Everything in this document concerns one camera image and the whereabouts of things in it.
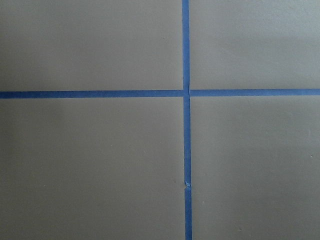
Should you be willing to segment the blue tape grid lines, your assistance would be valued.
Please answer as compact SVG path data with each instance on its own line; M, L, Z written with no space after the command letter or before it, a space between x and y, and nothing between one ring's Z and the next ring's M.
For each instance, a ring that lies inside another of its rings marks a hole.
M1 99L182 98L185 239L193 238L191 98L318 96L318 88L192 89L190 77L190 2L181 2L182 89L1 91Z

